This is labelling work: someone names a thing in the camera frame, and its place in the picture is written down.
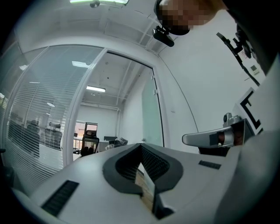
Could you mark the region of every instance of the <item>metal handle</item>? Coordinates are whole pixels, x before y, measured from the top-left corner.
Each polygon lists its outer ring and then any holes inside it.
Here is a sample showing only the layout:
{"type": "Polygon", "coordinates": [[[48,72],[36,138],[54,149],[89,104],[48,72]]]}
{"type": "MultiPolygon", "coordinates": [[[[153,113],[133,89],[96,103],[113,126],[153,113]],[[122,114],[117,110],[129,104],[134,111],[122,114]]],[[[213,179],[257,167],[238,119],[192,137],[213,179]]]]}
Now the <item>metal handle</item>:
{"type": "Polygon", "coordinates": [[[220,128],[212,131],[199,132],[193,134],[185,134],[182,136],[182,142],[185,145],[202,147],[202,148],[218,148],[233,146],[234,136],[232,127],[220,128]],[[219,144],[219,133],[223,132],[225,135],[225,144],[219,144]]]}

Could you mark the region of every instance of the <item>white ceiling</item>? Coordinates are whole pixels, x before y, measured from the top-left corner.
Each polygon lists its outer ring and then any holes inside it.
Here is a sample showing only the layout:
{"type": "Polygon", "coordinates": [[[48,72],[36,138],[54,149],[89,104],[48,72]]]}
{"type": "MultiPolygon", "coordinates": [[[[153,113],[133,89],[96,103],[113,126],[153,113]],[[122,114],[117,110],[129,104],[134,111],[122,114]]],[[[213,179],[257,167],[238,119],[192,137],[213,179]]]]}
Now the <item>white ceiling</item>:
{"type": "MultiPolygon", "coordinates": [[[[114,3],[91,8],[89,3],[71,4],[69,0],[41,0],[15,28],[22,47],[56,32],[102,33],[140,45],[158,54],[166,45],[155,40],[152,30],[159,23],[154,14],[155,0],[129,0],[126,6],[114,3]]],[[[83,102],[120,107],[144,70],[129,59],[107,54],[94,70],[88,85],[102,87],[105,93],[91,95],[86,90],[83,102]]]]}
{"type": "Polygon", "coordinates": [[[105,54],[93,71],[88,85],[106,89],[105,93],[86,90],[83,103],[122,107],[145,66],[127,58],[105,54]]]}
{"type": "Polygon", "coordinates": [[[56,32],[98,32],[158,54],[166,45],[152,36],[152,30],[159,25],[154,3],[155,0],[129,0],[126,6],[103,3],[91,8],[89,2],[73,4],[69,0],[39,0],[21,20],[19,29],[26,31],[29,28],[28,38],[35,35],[37,40],[56,32]]]}

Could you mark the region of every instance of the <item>window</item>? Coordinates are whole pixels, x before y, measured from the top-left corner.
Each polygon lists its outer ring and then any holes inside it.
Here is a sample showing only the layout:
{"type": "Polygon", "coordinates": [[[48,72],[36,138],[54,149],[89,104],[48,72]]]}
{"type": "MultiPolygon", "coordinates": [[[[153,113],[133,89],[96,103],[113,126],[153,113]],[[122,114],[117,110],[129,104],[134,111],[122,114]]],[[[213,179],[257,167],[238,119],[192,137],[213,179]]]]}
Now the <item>window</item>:
{"type": "Polygon", "coordinates": [[[82,148],[82,138],[84,136],[84,130],[93,130],[97,131],[97,124],[96,123],[89,123],[89,122],[76,122],[75,125],[75,133],[77,137],[74,137],[73,141],[73,148],[77,150],[81,150],[82,148]]]}
{"type": "Polygon", "coordinates": [[[76,122],[75,125],[75,133],[78,134],[78,138],[82,138],[84,135],[84,128],[85,128],[86,123],[85,122],[76,122]]]}

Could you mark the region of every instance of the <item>black chair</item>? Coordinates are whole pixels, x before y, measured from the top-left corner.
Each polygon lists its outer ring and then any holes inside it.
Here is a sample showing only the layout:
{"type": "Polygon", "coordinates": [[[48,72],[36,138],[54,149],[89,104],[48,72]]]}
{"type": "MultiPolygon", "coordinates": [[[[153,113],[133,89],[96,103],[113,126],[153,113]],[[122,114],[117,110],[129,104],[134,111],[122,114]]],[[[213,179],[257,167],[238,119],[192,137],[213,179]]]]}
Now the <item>black chair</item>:
{"type": "Polygon", "coordinates": [[[88,154],[94,154],[96,153],[98,144],[99,138],[96,137],[96,131],[87,130],[82,139],[82,149],[87,147],[89,149],[88,154]]]}

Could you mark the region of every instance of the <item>glass door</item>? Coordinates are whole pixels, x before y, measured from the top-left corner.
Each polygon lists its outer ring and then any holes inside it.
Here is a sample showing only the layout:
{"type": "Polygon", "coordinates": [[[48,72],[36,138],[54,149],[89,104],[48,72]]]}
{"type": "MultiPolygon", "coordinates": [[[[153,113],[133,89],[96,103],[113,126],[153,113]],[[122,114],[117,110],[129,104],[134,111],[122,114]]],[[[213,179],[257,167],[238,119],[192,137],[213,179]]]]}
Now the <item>glass door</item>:
{"type": "Polygon", "coordinates": [[[3,156],[27,195],[64,167],[63,138],[73,99],[101,51],[79,45],[49,47],[25,68],[14,88],[3,121],[3,156]]]}
{"type": "Polygon", "coordinates": [[[142,91],[143,142],[164,147],[161,110],[157,86],[151,69],[150,79],[142,91]]]}

